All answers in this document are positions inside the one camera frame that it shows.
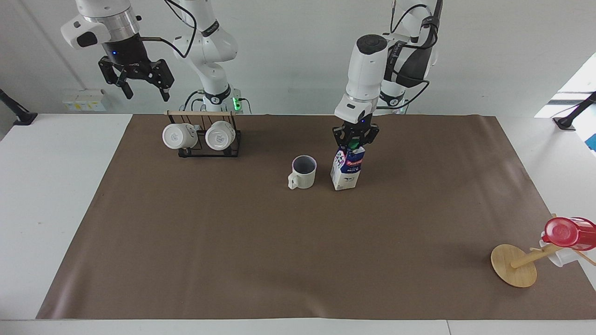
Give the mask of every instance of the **black wire rack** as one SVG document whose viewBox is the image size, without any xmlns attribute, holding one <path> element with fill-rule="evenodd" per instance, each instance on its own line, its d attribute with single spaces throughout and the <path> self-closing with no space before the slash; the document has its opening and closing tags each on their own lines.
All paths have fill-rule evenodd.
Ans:
<svg viewBox="0 0 596 335">
<path fill-rule="evenodd" d="M 190 123 L 191 125 L 200 125 L 201 129 L 197 130 L 198 141 L 197 144 L 192 148 L 178 149 L 178 157 L 190 158 L 190 157 L 238 157 L 240 153 L 240 139 L 241 132 L 236 127 L 236 120 L 234 114 L 230 112 L 208 112 L 208 111 L 172 111 L 169 110 L 165 113 L 170 119 L 170 123 Z M 236 132 L 236 138 L 229 147 L 221 151 L 211 149 L 207 145 L 205 140 L 205 134 L 207 134 L 209 125 L 211 127 L 215 122 L 224 120 L 229 122 L 234 131 Z"/>
</svg>

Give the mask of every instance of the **blue and white carton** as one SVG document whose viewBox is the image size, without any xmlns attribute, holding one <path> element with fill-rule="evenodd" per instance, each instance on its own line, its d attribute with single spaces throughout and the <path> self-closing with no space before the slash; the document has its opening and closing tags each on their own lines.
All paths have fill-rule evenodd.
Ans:
<svg viewBox="0 0 596 335">
<path fill-rule="evenodd" d="M 337 149 L 331 167 L 331 180 L 336 191 L 356 187 L 364 153 L 364 147 L 355 150 L 349 147 L 339 147 Z"/>
</svg>

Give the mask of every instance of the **white table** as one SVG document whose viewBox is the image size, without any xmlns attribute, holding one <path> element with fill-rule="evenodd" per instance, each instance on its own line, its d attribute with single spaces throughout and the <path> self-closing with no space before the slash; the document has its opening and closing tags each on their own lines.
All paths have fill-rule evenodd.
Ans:
<svg viewBox="0 0 596 335">
<path fill-rule="evenodd" d="M 0 141 L 0 334 L 559 335 L 596 329 L 596 321 L 32 320 L 130 118 L 44 114 Z M 499 121 L 549 210 L 596 218 L 596 159 L 579 137 L 556 130 L 549 119 Z M 581 263 L 596 287 L 596 269 Z"/>
</svg>

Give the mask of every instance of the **brown mat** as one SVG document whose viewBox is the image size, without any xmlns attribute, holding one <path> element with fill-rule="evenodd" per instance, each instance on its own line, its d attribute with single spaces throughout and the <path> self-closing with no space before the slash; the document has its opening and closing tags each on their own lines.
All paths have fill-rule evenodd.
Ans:
<svg viewBox="0 0 596 335">
<path fill-rule="evenodd" d="M 550 213 L 494 117 L 376 117 L 357 188 L 334 191 L 333 116 L 238 117 L 238 159 L 179 159 L 132 118 L 38 318 L 594 319 L 576 263 L 516 289 L 489 260 Z M 289 190 L 291 160 L 316 183 Z"/>
</svg>

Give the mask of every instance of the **mug handle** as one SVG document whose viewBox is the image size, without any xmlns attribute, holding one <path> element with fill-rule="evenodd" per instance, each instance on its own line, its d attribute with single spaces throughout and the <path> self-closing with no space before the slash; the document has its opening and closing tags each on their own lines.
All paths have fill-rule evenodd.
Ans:
<svg viewBox="0 0 596 335">
<path fill-rule="evenodd" d="M 292 172 L 289 176 L 288 176 L 288 187 L 293 190 L 298 186 L 298 176 Z"/>
</svg>

